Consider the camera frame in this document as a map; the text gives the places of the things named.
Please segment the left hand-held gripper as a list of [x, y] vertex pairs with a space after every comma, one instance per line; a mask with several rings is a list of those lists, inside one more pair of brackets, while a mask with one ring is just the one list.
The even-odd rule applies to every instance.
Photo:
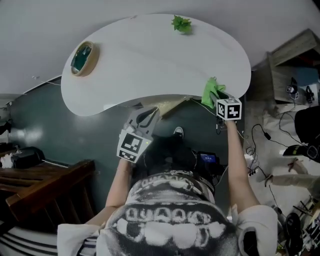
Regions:
[[152, 134], [160, 118], [160, 110], [141, 103], [132, 108], [119, 134], [116, 155], [135, 164], [153, 142]]

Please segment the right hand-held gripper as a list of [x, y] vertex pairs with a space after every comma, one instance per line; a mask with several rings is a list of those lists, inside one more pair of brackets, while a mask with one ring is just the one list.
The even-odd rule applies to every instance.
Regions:
[[216, 107], [216, 116], [223, 121], [238, 121], [242, 119], [242, 102], [225, 91], [218, 91], [217, 99], [213, 92], [209, 93], [212, 109]]

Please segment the green cloth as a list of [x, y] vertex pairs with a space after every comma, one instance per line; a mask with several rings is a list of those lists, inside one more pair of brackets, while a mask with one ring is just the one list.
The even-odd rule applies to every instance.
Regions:
[[218, 95], [218, 91], [225, 91], [225, 90], [226, 90], [226, 86], [222, 85], [222, 84], [218, 84], [217, 78], [215, 76], [210, 77], [205, 84], [204, 91], [203, 91], [203, 94], [201, 97], [201, 103], [212, 109], [210, 92], [214, 93], [216, 95], [217, 99], [219, 100], [220, 97]]

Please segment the person's left forearm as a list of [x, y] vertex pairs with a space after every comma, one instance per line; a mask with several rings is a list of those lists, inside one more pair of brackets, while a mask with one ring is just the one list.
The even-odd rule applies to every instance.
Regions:
[[126, 203], [130, 191], [131, 172], [131, 162], [121, 158], [107, 195], [105, 207], [96, 216], [87, 221], [85, 223], [86, 225], [101, 226], [108, 221], [110, 216], [119, 207], [122, 207]]

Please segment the person's right forearm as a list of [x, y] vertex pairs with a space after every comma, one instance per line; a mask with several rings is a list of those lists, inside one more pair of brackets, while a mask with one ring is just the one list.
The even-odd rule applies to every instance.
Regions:
[[228, 139], [228, 185], [230, 203], [237, 207], [237, 212], [259, 205], [249, 183], [247, 162], [239, 138], [236, 123], [233, 120], [225, 122]]

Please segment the white oval table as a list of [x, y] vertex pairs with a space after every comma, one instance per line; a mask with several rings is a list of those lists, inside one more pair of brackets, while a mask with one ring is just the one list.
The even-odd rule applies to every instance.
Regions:
[[75, 115], [88, 117], [135, 99], [158, 95], [200, 97], [209, 78], [242, 97], [251, 82], [243, 47], [228, 33], [191, 19], [192, 33], [180, 34], [171, 14], [144, 14], [106, 25], [87, 37], [99, 47], [93, 71], [61, 76], [61, 94]]

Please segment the person's black trousers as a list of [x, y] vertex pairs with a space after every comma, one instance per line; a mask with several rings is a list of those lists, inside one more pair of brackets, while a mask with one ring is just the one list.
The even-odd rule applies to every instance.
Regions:
[[220, 164], [201, 164], [197, 152], [186, 146], [178, 136], [154, 136], [153, 142], [143, 156], [143, 164], [149, 174], [165, 171], [192, 172], [195, 177], [201, 177], [213, 183], [215, 176], [221, 176], [225, 166]]

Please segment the white floor sheet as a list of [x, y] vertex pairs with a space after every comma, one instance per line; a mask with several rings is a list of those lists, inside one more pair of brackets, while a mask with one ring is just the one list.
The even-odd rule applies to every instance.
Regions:
[[295, 120], [295, 107], [293, 104], [277, 104], [266, 109], [262, 116], [265, 128], [274, 128], [279, 125], [291, 125]]

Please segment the black device with white tag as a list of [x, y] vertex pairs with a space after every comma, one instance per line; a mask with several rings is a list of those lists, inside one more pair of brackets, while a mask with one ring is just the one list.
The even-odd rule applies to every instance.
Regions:
[[287, 86], [286, 92], [289, 94], [290, 98], [297, 100], [299, 98], [298, 84], [297, 81], [292, 77], [290, 85]]
[[310, 86], [307, 85], [305, 88], [305, 97], [308, 104], [312, 104], [315, 100], [315, 95], [313, 91], [311, 90]]

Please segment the round woven basket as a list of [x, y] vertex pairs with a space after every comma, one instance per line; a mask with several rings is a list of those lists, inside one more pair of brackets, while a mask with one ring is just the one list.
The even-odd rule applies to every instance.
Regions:
[[94, 70], [94, 68], [96, 67], [96, 65], [98, 63], [98, 60], [99, 60], [99, 56], [100, 56], [99, 46], [96, 43], [93, 43], [91, 41], [84, 41], [83, 43], [81, 43], [77, 47], [75, 53], [77, 52], [77, 50], [81, 46], [84, 46], [84, 45], [90, 46], [91, 47], [91, 52], [90, 52], [90, 55], [87, 58], [86, 63], [84, 64], [84, 67], [81, 69], [81, 71], [79, 73], [77, 73], [77, 74], [72, 73], [71, 66], [70, 66], [70, 70], [71, 70], [72, 75], [76, 76], [76, 77], [86, 77], [86, 76], [88, 76]]

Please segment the black and green shoe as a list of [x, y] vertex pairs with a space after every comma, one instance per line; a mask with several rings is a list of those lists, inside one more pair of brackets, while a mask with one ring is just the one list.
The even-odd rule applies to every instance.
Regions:
[[287, 147], [282, 153], [285, 157], [290, 156], [305, 156], [307, 157], [309, 153], [309, 148], [303, 145], [291, 145]]

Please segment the person's black and white shirt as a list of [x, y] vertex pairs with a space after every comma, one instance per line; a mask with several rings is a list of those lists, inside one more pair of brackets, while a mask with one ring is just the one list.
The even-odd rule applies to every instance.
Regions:
[[61, 224], [58, 256], [275, 256], [278, 217], [266, 205], [227, 219], [203, 183], [182, 175], [138, 181], [101, 225]]

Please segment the dark wooden staircase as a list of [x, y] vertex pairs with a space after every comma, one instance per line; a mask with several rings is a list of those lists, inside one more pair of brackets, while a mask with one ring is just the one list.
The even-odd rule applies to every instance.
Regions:
[[54, 233], [60, 224], [89, 221], [96, 214], [89, 188], [94, 172], [92, 160], [0, 168], [0, 236], [14, 227]]

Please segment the black bag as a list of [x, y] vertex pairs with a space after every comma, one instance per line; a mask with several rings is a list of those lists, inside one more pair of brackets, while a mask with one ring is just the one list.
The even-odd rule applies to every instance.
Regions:
[[39, 165], [45, 160], [44, 153], [33, 146], [19, 149], [11, 156], [13, 168], [28, 169]]

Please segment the black white striped mat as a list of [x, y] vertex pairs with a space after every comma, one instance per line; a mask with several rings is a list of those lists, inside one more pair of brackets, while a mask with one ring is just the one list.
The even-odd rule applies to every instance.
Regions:
[[57, 235], [14, 227], [0, 236], [0, 256], [58, 256]]

